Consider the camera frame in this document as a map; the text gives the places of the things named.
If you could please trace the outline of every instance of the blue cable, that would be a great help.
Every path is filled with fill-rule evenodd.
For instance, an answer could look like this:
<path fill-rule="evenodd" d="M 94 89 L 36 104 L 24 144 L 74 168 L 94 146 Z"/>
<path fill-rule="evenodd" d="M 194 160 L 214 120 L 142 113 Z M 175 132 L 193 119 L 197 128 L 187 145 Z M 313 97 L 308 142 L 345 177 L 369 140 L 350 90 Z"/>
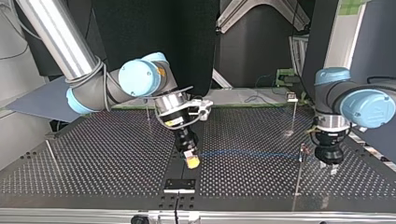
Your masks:
<path fill-rule="evenodd" d="M 242 150 L 242 149 L 228 149 L 228 150 L 218 150 L 212 152 L 204 152 L 201 154 L 202 157 L 214 157 L 220 155 L 231 155 L 231 154 L 245 154 L 251 157 L 258 158 L 270 158 L 270 157 L 283 157 L 283 158 L 291 158 L 298 159 L 298 156 L 286 154 L 286 153 L 271 153 L 271 152 L 256 152 L 250 150 Z"/>

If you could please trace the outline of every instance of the blue joint cap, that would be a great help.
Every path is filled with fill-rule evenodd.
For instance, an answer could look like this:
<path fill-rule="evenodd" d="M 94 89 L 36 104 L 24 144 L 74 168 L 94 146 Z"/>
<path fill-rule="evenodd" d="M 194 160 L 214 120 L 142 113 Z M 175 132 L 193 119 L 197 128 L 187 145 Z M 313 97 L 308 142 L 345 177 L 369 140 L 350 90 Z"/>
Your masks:
<path fill-rule="evenodd" d="M 340 104 L 341 114 L 365 128 L 378 128 L 395 115 L 393 99 L 382 91 L 360 90 L 347 95 Z"/>
<path fill-rule="evenodd" d="M 350 73 L 349 70 L 344 67 L 324 68 L 317 72 L 315 85 L 317 86 L 348 79 L 350 79 Z"/>
<path fill-rule="evenodd" d="M 149 96 L 160 86 L 161 75 L 151 61 L 136 59 L 122 66 L 119 81 L 127 94 L 134 97 Z"/>
<path fill-rule="evenodd" d="M 149 55 L 146 55 L 145 57 L 142 58 L 143 61 L 149 61 L 149 62 L 167 62 L 165 55 L 161 52 L 156 52 L 156 53 L 150 53 Z"/>
<path fill-rule="evenodd" d="M 69 103 L 69 106 L 78 114 L 80 115 L 86 115 L 98 111 L 91 110 L 84 105 L 82 105 L 75 97 L 72 89 L 68 89 L 66 92 L 66 97 L 67 97 L 67 103 Z"/>

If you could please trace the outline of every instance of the black curtain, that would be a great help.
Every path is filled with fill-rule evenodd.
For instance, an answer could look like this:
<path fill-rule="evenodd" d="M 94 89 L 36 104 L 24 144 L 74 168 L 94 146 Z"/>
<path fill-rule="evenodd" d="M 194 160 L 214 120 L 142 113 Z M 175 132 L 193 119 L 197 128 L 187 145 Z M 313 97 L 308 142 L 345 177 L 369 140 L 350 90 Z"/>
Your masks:
<path fill-rule="evenodd" d="M 206 95 L 211 83 L 219 0 L 94 0 L 110 70 L 161 51 L 180 88 Z"/>

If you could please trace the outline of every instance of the optical breadboard table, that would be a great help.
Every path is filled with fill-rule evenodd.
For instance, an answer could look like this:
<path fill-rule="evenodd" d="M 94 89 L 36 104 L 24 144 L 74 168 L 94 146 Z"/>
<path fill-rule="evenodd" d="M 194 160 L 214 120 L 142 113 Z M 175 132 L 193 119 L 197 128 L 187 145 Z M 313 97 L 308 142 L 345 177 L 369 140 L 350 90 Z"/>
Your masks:
<path fill-rule="evenodd" d="M 346 159 L 330 175 L 306 133 L 312 109 L 297 108 L 293 129 L 292 113 L 288 106 L 213 108 L 208 121 L 193 125 L 201 150 L 194 170 L 153 111 L 150 119 L 146 110 L 79 119 L 0 171 L 0 217 L 10 208 L 396 213 L 396 174 L 388 166 L 348 138 Z M 297 187 L 301 143 L 311 154 Z M 192 180 L 195 192 L 164 193 L 174 179 Z"/>

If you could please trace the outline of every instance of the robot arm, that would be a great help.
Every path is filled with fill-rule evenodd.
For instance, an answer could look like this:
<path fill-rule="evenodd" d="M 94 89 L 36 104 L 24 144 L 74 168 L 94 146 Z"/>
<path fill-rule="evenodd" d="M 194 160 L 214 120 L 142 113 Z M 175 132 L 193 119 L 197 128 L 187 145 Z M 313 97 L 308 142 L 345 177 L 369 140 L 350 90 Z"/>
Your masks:
<path fill-rule="evenodd" d="M 339 144 L 351 131 L 352 123 L 373 129 L 393 118 L 395 102 L 381 90 L 396 91 L 387 86 L 357 84 L 350 80 L 346 68 L 325 68 L 317 72 L 316 129 L 311 138 L 317 145 L 315 156 L 319 160 L 327 164 L 343 161 L 344 154 Z"/>
<path fill-rule="evenodd" d="M 63 0 L 17 2 L 70 84 L 66 97 L 74 111 L 89 114 L 135 97 L 152 98 L 159 122 L 174 132 L 177 150 L 188 167 L 199 165 L 198 138 L 190 125 L 206 120 L 213 103 L 188 101 L 187 89 L 178 89 L 162 53 L 129 61 L 120 70 L 108 73 L 106 65 L 92 54 Z"/>

